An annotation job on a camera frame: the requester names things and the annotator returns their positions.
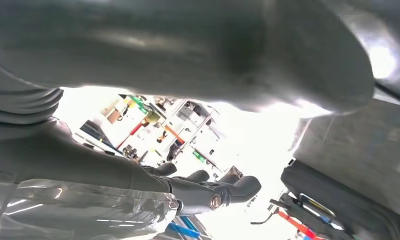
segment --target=transparent plastic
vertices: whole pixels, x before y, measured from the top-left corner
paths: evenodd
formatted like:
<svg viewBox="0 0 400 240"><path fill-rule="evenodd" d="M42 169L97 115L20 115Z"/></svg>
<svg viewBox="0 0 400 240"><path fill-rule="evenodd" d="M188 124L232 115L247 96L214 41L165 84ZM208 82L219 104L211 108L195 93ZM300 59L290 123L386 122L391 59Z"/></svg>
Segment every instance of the transparent plastic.
<svg viewBox="0 0 400 240"><path fill-rule="evenodd" d="M155 235L176 215L169 193L0 172L0 240L120 240Z"/></svg>

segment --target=metal screw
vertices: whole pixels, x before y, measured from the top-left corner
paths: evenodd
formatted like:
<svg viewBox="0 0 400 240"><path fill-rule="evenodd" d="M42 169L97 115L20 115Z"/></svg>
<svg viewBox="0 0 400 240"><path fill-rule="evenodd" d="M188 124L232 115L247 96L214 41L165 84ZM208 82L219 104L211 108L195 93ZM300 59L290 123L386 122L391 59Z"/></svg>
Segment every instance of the metal screw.
<svg viewBox="0 0 400 240"><path fill-rule="evenodd" d="M220 205L222 204L222 198L220 197L220 195L215 194L212 196L212 199L210 200L210 208L212 210L216 210L218 209L218 207L220 207Z"/></svg>
<svg viewBox="0 0 400 240"><path fill-rule="evenodd" d="M177 201L172 200L172 201L169 202L169 207L170 207L171 209L177 209L177 208L179 207L179 204L178 204Z"/></svg>

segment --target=green label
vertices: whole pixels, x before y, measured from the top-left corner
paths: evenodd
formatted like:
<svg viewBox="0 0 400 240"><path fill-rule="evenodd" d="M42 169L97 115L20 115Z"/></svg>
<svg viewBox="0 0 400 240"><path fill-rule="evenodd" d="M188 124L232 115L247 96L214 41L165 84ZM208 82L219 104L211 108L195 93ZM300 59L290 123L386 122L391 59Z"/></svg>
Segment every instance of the green label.
<svg viewBox="0 0 400 240"><path fill-rule="evenodd" d="M130 98L139 106L139 110L141 110L142 113L147 114L148 111L144 108L144 103L142 102L141 99L138 99L134 96L130 96Z"/></svg>
<svg viewBox="0 0 400 240"><path fill-rule="evenodd" d="M199 152L193 151L192 154L193 154L198 160L200 160L200 162L204 163L204 162L206 161L206 158L203 157L203 155L201 155Z"/></svg>

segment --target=gray sleeve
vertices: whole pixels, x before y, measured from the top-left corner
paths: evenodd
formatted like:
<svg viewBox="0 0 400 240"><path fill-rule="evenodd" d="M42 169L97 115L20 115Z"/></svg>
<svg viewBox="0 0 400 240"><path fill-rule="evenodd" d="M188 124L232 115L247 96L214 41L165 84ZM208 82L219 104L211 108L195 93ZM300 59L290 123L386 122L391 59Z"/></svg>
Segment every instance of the gray sleeve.
<svg viewBox="0 0 400 240"><path fill-rule="evenodd" d="M0 123L27 125L47 120L58 107L63 90L42 88L0 66Z"/></svg>
<svg viewBox="0 0 400 240"><path fill-rule="evenodd" d="M0 121L44 120L52 89L88 85L254 112L368 104L369 58L339 17L317 0L268 2L0 0L0 81L13 85L0 93L23 104L0 103Z"/></svg>

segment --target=black case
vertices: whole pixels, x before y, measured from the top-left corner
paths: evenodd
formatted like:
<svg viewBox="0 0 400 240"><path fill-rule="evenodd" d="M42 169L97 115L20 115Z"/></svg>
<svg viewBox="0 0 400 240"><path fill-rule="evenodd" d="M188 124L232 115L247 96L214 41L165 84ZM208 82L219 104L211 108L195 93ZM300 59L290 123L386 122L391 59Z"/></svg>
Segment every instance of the black case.
<svg viewBox="0 0 400 240"><path fill-rule="evenodd" d="M359 240L400 240L400 215L362 194L295 161L282 182L296 197L305 194L334 212Z"/></svg>

